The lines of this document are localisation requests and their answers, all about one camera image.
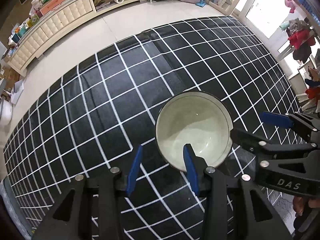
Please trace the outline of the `patterned grey-green bowl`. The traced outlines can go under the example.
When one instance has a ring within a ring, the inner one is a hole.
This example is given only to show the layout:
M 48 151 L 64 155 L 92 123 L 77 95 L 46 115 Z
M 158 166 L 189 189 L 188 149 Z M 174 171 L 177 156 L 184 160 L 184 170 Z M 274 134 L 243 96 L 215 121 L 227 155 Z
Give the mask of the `patterned grey-green bowl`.
M 183 147 L 191 144 L 195 155 L 208 166 L 218 167 L 232 148 L 233 122 L 229 111 L 215 96 L 183 92 L 169 99 L 159 112 L 156 144 L 172 167 L 185 172 Z

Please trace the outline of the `cardboard box on floor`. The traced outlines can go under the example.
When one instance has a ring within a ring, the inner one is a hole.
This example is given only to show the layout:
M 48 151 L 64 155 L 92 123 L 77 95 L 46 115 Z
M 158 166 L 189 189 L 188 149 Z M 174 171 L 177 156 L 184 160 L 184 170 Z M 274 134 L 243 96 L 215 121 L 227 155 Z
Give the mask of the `cardboard box on floor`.
M 6 66 L 1 67 L 1 97 L 9 101 L 14 84 L 20 80 L 20 74 Z

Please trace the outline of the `pink box on cabinet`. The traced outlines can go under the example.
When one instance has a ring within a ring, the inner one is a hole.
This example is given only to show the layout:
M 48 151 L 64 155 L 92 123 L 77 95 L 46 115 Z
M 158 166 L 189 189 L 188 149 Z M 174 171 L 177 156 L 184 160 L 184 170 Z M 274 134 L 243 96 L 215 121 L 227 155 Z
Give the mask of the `pink box on cabinet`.
M 64 1 L 65 0 L 50 0 L 40 8 L 41 14 L 45 15 L 46 13 L 50 12 L 51 10 L 53 10 L 55 7 L 57 7 Z

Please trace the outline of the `cream tufted TV cabinet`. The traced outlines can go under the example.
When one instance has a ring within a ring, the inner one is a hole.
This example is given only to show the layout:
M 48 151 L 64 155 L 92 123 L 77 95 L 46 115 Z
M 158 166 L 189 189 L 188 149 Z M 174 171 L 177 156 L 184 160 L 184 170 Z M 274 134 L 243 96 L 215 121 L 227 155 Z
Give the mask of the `cream tufted TV cabinet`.
M 59 39 L 80 25 L 123 5 L 144 1 L 146 0 L 124 0 L 117 4 L 111 0 L 110 3 L 98 6 L 94 4 L 94 0 L 65 0 L 27 31 L 9 56 L 8 65 L 25 76 L 27 66 L 33 59 L 40 58 Z

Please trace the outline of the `black white checked tablecloth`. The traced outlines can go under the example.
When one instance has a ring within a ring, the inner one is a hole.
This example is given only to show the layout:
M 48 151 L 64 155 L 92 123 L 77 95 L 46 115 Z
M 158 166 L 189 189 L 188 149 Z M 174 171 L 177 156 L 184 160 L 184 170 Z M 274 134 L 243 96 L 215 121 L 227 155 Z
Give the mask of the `black white checked tablecloth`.
M 278 144 L 300 143 L 259 114 L 300 110 L 276 59 L 231 16 L 167 23 L 98 51 L 36 99 L 4 148 L 7 184 L 29 233 L 78 174 L 107 172 L 143 147 L 135 191 L 120 200 L 126 239 L 199 239 L 206 200 L 160 155 L 155 123 L 173 96 L 220 99 L 233 125 Z

